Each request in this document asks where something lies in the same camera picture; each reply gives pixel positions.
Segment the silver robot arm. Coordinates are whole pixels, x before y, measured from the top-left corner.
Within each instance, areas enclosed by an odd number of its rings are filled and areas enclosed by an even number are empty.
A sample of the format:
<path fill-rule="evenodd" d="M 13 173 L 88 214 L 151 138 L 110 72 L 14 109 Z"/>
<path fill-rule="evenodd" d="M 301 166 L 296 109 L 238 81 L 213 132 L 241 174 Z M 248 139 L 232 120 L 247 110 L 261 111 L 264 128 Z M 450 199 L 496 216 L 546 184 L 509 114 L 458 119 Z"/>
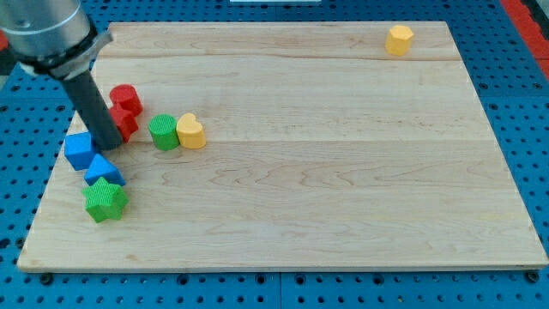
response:
<path fill-rule="evenodd" d="M 71 80 L 89 69 L 112 35 L 99 32 L 79 0 L 1 0 L 1 30 L 24 70 Z"/>

